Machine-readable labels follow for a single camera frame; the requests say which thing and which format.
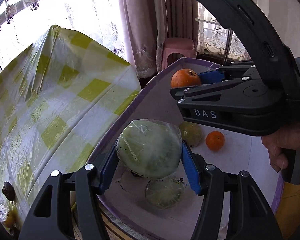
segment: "plastic tablecloth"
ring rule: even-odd
[[[51,171],[83,166],[140,90],[127,61],[56,25],[0,73],[0,204],[19,225]]]

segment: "finger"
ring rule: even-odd
[[[275,170],[275,172],[279,172],[279,171],[281,171],[281,168],[280,167],[278,167],[277,165],[275,165],[275,164],[273,164],[273,163],[271,163],[270,162],[270,166]]]
[[[300,123],[284,126],[265,138],[268,147],[300,150]]]
[[[281,148],[275,144],[272,135],[262,136],[261,141],[263,146],[268,149],[269,154],[273,156],[281,154]]]
[[[278,156],[273,156],[269,152],[270,163],[278,166],[280,169],[284,170],[288,167],[288,159],[285,154],[280,154]]]

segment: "brown dried fruit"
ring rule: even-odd
[[[20,230],[16,227],[12,227],[12,228],[10,228],[9,231],[10,231],[10,235],[12,236],[12,238],[14,240],[18,240],[19,235],[20,235]]]
[[[14,201],[14,199],[16,198],[13,186],[7,181],[5,181],[3,184],[2,193],[9,201]]]

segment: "orange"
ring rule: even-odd
[[[180,69],[171,79],[172,88],[201,85],[200,77],[191,69]]]
[[[213,131],[207,135],[206,144],[210,150],[216,152],[225,144],[225,137],[221,132]]]

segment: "lace curtain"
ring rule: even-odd
[[[0,6],[1,68],[53,24],[80,31],[125,58],[118,0],[5,0]]]
[[[228,30],[218,24],[215,17],[199,3],[199,38],[198,52],[224,55]],[[235,33],[232,35],[229,51],[230,59],[244,60],[250,56]]]

